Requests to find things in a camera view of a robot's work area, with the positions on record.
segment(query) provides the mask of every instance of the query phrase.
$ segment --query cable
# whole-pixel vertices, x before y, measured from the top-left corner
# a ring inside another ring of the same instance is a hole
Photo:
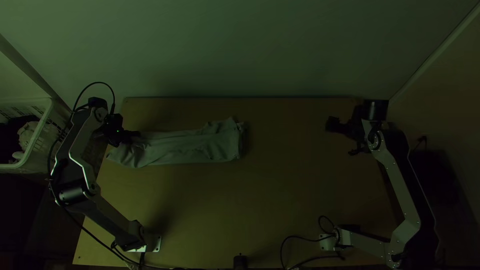
[[[83,90],[80,92],[80,94],[79,94],[78,97],[76,98],[75,104],[73,105],[72,112],[75,111],[75,109],[76,109],[76,107],[77,107],[77,104],[79,103],[80,97],[81,97],[82,94],[85,92],[85,90],[87,90],[87,89],[88,89],[89,87],[91,87],[92,85],[96,85],[96,84],[105,85],[105,86],[108,87],[108,89],[110,89],[111,95],[112,95],[112,97],[113,97],[113,103],[112,103],[111,106],[110,106],[110,114],[111,114],[111,115],[114,114],[114,111],[115,111],[115,93],[114,93],[114,90],[112,89],[112,87],[110,87],[110,85],[108,85],[108,83],[103,82],[103,81],[94,81],[94,82],[90,83],[89,85],[85,86],[85,88],[83,88]]]
[[[418,138],[416,140],[418,143],[416,144],[416,146],[413,148],[412,151],[410,151],[410,153],[413,153],[417,150],[417,148],[420,146],[420,144],[422,144],[423,142],[425,142],[425,150],[427,150],[427,136],[421,136],[420,138]]]
[[[106,244],[104,244],[100,239],[98,239],[95,235],[93,235],[89,230],[87,230],[82,224],[80,224],[72,214],[68,212],[67,209],[62,207],[62,209],[65,211],[67,216],[71,218],[71,220],[78,226],[80,227],[84,232],[86,232],[89,236],[91,236],[95,241],[97,241],[100,245],[102,245],[104,248],[109,250],[111,253],[113,253],[115,256],[117,256],[120,260],[125,261],[121,256],[119,256],[115,251],[113,251],[110,247],[108,247]]]
[[[318,217],[318,226],[320,226],[320,230],[322,230],[325,234],[327,235],[331,235],[331,236],[335,236],[335,233],[334,232],[328,232],[326,231],[323,227],[322,227],[322,219],[326,219],[328,222],[330,222],[331,224],[331,227],[336,230],[336,235],[338,236],[337,240],[336,240],[336,243],[335,243],[335,246],[340,244],[340,238],[341,238],[341,235],[340,235],[340,230],[338,228],[335,227],[335,224],[333,223],[333,221],[328,218],[326,215],[321,215]]]
[[[323,237],[323,238],[320,238],[320,239],[308,239],[308,238],[305,238],[305,237],[301,237],[301,236],[297,236],[297,235],[290,235],[290,236],[287,236],[283,242],[281,243],[280,245],[280,263],[281,263],[281,268],[284,269],[284,270],[287,270],[287,268],[285,268],[285,264],[284,264],[284,257],[283,257],[283,250],[284,250],[284,244],[285,242],[288,240],[288,239],[300,239],[300,240],[304,240],[304,241],[308,241],[308,242],[320,242],[320,241],[323,241],[325,239],[328,239],[328,238],[332,238],[334,237],[333,235],[329,235],[327,237]]]
[[[328,231],[326,231],[326,230],[322,227],[322,219],[326,219],[328,222],[330,222],[331,227],[332,227],[333,229],[335,229],[335,224],[332,222],[332,220],[331,220],[330,218],[328,218],[327,216],[325,216],[325,215],[321,215],[321,216],[318,217],[318,226],[320,226],[320,230],[322,230],[322,232],[324,232],[324,233],[327,234],[327,235],[335,235],[335,233],[333,233],[333,232],[328,232]]]

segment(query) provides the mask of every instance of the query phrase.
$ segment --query white basket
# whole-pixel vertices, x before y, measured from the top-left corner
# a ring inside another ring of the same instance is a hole
[[[25,153],[17,163],[0,164],[0,172],[10,174],[46,173],[50,147],[65,127],[69,112],[51,98],[12,99],[0,101],[0,123],[11,118],[35,115],[40,120],[28,143]],[[59,142],[53,149],[50,162],[60,147]],[[18,144],[18,141],[2,141],[2,144]]]

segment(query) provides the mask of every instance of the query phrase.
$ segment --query power cord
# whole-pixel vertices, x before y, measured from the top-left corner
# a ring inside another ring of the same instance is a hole
[[[335,234],[333,231],[327,231],[324,229],[324,227],[322,226],[322,220],[327,220],[331,226],[332,226],[332,229],[333,230],[336,230],[337,234]],[[305,259],[299,263],[296,263],[294,264],[292,267],[290,268],[286,268],[285,267],[285,264],[284,264],[284,257],[283,257],[283,250],[284,250],[284,244],[285,242],[287,242],[287,240],[289,239],[300,239],[300,240],[303,240],[303,241],[307,241],[307,242],[320,242],[320,241],[323,241],[325,239],[329,239],[329,238],[332,238],[332,237],[335,237],[336,235],[338,235],[338,239],[336,241],[336,245],[338,245],[340,243],[340,231],[338,228],[335,227],[335,224],[332,222],[332,220],[330,220],[330,218],[326,217],[325,215],[321,215],[318,217],[318,226],[320,226],[320,230],[323,231],[324,234],[328,235],[326,237],[322,237],[320,239],[308,239],[308,238],[305,238],[305,237],[302,237],[302,236],[298,236],[298,235],[289,235],[287,236],[283,242],[281,243],[280,245],[280,263],[281,263],[281,268],[283,270],[291,270],[291,269],[294,269],[294,268],[298,268],[298,267],[301,267],[302,265],[306,264],[306,263],[309,263],[311,261],[315,261],[315,260],[320,260],[320,259],[327,259],[327,258],[339,258],[341,260],[345,260],[345,258],[343,256],[341,256],[340,252],[337,251],[336,252],[336,255],[326,255],[326,256],[315,256],[315,257],[311,257],[311,258],[308,258],[308,259]]]

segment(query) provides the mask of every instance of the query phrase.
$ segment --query wooden table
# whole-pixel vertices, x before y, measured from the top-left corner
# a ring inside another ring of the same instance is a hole
[[[374,158],[349,156],[355,147],[343,135],[325,132],[328,116],[346,121],[348,98],[127,98],[123,127],[139,131],[198,129],[234,116],[249,126],[248,152],[226,163],[125,168],[102,164],[102,195],[130,220],[162,232],[158,253],[145,260],[158,267],[231,268],[242,253],[251,268],[279,268],[288,235],[318,238],[319,215],[337,224],[359,224],[390,237],[394,215]],[[113,237],[85,219],[84,226],[107,245]],[[328,255],[318,243],[292,240],[288,266]],[[138,253],[128,253],[138,260]],[[316,260],[311,266],[380,264],[352,248],[345,261]],[[125,266],[82,232],[74,264]]]

